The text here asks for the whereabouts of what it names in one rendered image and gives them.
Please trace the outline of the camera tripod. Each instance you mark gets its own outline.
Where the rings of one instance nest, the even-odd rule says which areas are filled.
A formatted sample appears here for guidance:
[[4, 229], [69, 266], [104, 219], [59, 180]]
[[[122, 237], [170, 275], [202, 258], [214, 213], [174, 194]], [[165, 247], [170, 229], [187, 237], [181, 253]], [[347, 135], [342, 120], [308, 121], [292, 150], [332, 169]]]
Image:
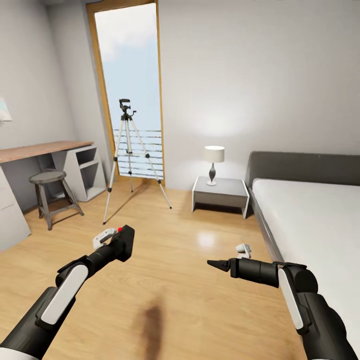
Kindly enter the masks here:
[[[129, 115], [127, 113], [127, 109], [131, 109], [131, 106], [127, 106], [127, 105], [123, 105], [122, 103], [129, 103], [130, 102], [130, 99], [119, 99], [119, 102], [120, 102], [120, 108], [122, 109], [122, 111], [124, 112], [123, 115], [121, 115], [121, 123], [120, 123], [120, 129], [119, 129], [119, 134], [118, 134], [118, 139], [117, 139], [117, 145], [116, 145], [116, 150], [115, 150], [115, 155], [113, 157], [113, 170], [112, 170], [112, 176], [111, 176], [111, 181], [110, 181], [110, 186], [109, 188], [107, 189], [109, 191], [109, 194], [108, 194], [108, 199], [107, 199], [107, 205], [106, 205], [106, 210], [105, 210], [105, 216], [104, 216], [104, 222], [103, 222], [103, 225], [106, 224], [106, 217], [107, 217], [107, 211], [108, 211], [108, 206], [109, 206], [109, 200], [110, 200], [110, 194], [112, 192], [112, 184], [113, 184], [113, 177], [114, 177], [114, 173], [115, 173], [115, 167], [116, 167], [116, 161], [118, 160], [118, 157], [122, 157], [122, 156], [127, 156], [128, 155], [128, 158], [129, 158], [129, 174], [130, 174], [130, 181], [131, 181], [131, 188], [133, 188], [132, 186], [132, 171], [131, 171], [131, 161], [130, 161], [130, 156], [132, 155], [145, 155], [146, 158], [149, 160], [149, 163], [153, 169], [153, 172], [157, 178], [157, 181], [158, 181], [158, 184], [160, 184], [160, 187], [162, 188], [162, 185], [161, 185], [161, 180], [158, 178], [157, 174], [156, 174], [156, 171], [151, 163], [151, 160], [150, 160], [150, 155], [149, 153], [147, 153], [146, 149], [145, 149], [145, 146], [141, 140], [141, 137], [137, 131], [137, 128], [133, 122], [133, 119], [132, 119], [132, 116]], [[136, 132], [136, 135], [141, 143], [141, 146], [144, 150], [145, 153], [133, 153], [132, 152], [132, 147], [131, 147], [131, 139], [130, 139], [130, 130], [129, 130], [129, 120]], [[122, 134], [122, 129], [123, 129], [123, 123], [125, 121], [125, 126], [126, 126], [126, 140], [127, 140], [127, 150], [126, 150], [126, 154], [121, 154], [121, 155], [118, 155], [118, 151], [119, 151], [119, 146], [120, 146], [120, 140], [121, 140], [121, 134]]]

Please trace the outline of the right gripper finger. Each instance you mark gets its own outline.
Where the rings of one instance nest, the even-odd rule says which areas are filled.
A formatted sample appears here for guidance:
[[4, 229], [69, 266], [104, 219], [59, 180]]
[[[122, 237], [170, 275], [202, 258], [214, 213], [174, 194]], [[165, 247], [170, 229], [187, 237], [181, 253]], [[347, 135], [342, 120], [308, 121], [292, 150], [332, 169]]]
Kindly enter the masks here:
[[231, 270], [231, 259], [229, 260], [208, 260], [207, 263], [213, 267], [216, 267], [224, 272]]

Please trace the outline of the digital camera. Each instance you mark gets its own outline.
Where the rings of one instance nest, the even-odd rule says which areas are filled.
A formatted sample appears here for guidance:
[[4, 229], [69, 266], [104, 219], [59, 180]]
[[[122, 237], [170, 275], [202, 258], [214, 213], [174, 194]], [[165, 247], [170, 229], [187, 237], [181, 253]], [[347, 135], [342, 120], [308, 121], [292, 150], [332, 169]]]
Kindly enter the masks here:
[[133, 252], [133, 243], [135, 238], [135, 229], [129, 225], [125, 225], [122, 227], [115, 235], [112, 236], [111, 241], [117, 239], [118, 241], [124, 241], [124, 245], [122, 246], [123, 251], [116, 255], [111, 262], [114, 260], [120, 260], [122, 262], [126, 262], [131, 256]]

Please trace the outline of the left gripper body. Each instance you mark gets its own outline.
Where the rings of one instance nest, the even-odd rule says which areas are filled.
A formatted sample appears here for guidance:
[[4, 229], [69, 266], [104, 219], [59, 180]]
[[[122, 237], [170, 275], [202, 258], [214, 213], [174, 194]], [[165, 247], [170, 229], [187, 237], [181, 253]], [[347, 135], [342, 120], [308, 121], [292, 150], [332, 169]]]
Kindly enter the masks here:
[[94, 252], [94, 254], [98, 254], [101, 256], [103, 261], [102, 267], [104, 268], [108, 263], [111, 262], [111, 260], [115, 256], [120, 254], [123, 250], [124, 249], [120, 244], [120, 241], [118, 241], [118, 239], [115, 239], [114, 241], [110, 242], [108, 245], [99, 248], [97, 251]]

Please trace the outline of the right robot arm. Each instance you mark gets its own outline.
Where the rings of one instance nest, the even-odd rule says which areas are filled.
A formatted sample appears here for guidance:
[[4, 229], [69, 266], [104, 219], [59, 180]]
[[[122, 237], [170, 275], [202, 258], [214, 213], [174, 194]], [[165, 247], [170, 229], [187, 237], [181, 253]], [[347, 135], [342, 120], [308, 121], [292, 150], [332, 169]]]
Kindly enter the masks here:
[[[250, 259], [249, 244], [235, 247], [239, 254], [229, 260], [207, 263], [232, 278], [265, 284], [283, 291], [297, 333], [308, 360], [359, 360], [347, 340], [347, 330], [340, 315], [318, 294], [318, 281], [307, 265], [294, 262], [272, 263]], [[278, 269], [278, 265], [283, 265]]]

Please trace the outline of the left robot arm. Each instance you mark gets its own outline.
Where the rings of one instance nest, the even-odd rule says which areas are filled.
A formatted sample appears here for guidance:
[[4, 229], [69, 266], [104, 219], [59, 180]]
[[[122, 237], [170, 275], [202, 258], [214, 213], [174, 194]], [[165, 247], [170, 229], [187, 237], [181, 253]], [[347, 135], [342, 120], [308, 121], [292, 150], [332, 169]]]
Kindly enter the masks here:
[[56, 287], [48, 287], [0, 343], [0, 360], [43, 359], [85, 281], [124, 250], [124, 240], [105, 243], [118, 231], [104, 230], [92, 239], [94, 253], [73, 260], [57, 271]]

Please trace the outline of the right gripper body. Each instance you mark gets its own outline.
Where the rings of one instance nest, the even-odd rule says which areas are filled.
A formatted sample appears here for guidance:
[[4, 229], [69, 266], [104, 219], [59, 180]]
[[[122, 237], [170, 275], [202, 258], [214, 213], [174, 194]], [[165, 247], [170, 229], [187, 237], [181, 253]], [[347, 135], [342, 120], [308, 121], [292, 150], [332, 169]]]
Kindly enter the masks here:
[[261, 260], [249, 258], [232, 258], [230, 260], [230, 276], [262, 284]]

